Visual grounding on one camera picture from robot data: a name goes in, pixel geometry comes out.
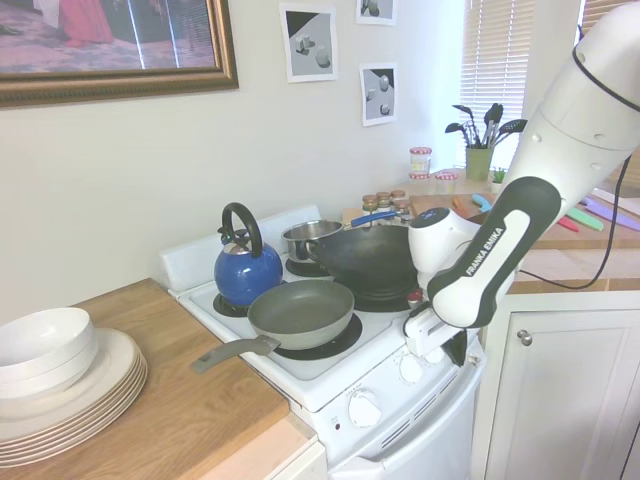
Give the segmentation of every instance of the kettle handle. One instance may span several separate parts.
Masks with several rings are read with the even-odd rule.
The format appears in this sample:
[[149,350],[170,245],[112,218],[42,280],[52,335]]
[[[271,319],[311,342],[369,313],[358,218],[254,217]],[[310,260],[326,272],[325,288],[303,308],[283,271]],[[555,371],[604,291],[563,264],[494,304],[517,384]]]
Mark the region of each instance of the kettle handle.
[[230,203],[222,210],[222,235],[229,239],[230,242],[236,242],[236,232],[233,230],[233,221],[231,214],[235,213],[244,227],[249,232],[249,240],[251,240],[251,256],[258,258],[262,255],[262,234],[258,228],[258,222],[251,214],[249,209],[241,203]]

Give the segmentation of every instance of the window blinds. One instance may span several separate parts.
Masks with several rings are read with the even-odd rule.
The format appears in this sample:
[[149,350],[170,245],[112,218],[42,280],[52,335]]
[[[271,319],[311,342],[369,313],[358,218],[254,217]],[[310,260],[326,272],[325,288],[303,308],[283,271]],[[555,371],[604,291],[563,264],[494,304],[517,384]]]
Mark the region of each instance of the window blinds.
[[[481,135],[493,103],[504,105],[502,122],[522,114],[534,7],[535,0],[466,0],[460,103],[473,110]],[[517,135],[502,142],[492,167],[508,167],[517,144]],[[464,147],[457,165],[465,163]]]
[[[586,34],[589,32],[598,20],[600,20],[606,13],[610,12],[616,7],[626,5],[627,3],[633,3],[634,0],[585,0],[584,12],[582,14],[582,31]],[[613,185],[620,175],[620,169],[618,167],[608,178],[608,185]],[[631,157],[629,162],[629,168],[624,177],[623,185],[640,188],[640,150]]]

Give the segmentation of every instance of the stack of plates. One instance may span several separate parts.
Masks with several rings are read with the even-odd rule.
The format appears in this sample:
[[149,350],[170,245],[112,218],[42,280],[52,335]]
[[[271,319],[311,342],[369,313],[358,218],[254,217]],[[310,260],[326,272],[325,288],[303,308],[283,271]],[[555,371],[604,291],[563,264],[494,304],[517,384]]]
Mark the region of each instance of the stack of plates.
[[96,329],[98,353],[67,390],[32,401],[0,401],[0,468],[73,448],[115,421],[134,402],[147,363],[126,334]]

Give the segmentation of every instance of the picture frame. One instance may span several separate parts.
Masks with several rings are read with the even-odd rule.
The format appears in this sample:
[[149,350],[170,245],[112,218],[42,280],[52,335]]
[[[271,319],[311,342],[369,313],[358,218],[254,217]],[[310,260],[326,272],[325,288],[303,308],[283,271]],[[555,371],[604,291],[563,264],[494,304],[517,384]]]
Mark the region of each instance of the picture frame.
[[398,64],[360,65],[362,124],[365,127],[398,119]]
[[356,23],[362,25],[395,25],[400,0],[355,0]]
[[281,3],[280,21],[289,83],[338,78],[336,8]]
[[0,107],[98,101],[238,88],[228,0],[199,1],[206,5],[208,14],[208,20],[199,18],[199,21],[204,24],[204,29],[208,29],[210,32],[211,66],[2,73],[2,64],[0,64]]

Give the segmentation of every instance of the white wall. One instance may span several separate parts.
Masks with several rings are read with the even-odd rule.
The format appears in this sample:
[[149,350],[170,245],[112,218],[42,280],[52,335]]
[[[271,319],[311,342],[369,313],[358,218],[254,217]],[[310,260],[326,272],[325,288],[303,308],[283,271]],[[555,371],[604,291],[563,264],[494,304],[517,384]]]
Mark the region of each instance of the white wall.
[[[336,82],[287,84],[278,1],[231,0],[238,91],[0,111],[0,321],[152,275],[230,201],[338,217],[404,181],[411,146],[452,163],[463,1],[402,0],[396,27],[356,25],[355,1],[321,2]],[[358,64],[378,61],[399,63],[399,121],[363,128]]]

